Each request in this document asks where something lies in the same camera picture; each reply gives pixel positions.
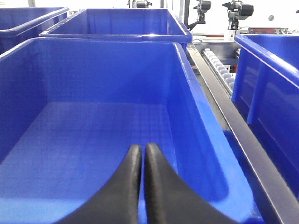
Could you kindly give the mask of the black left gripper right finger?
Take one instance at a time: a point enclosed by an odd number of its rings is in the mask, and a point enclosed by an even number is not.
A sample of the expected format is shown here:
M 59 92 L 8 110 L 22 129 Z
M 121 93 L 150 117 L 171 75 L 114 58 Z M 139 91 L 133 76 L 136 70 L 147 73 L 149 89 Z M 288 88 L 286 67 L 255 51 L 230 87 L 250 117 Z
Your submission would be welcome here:
M 145 150 L 144 197 L 149 224 L 234 224 L 197 195 L 175 172 L 156 143 Z

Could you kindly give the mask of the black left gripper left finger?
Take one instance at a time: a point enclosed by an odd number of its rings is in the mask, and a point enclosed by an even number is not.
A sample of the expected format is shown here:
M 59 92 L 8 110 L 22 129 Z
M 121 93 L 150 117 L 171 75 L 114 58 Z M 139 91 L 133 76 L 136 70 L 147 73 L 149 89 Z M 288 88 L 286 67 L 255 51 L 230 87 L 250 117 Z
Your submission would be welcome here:
M 133 144 L 105 185 L 57 224 L 137 224 L 142 149 Z

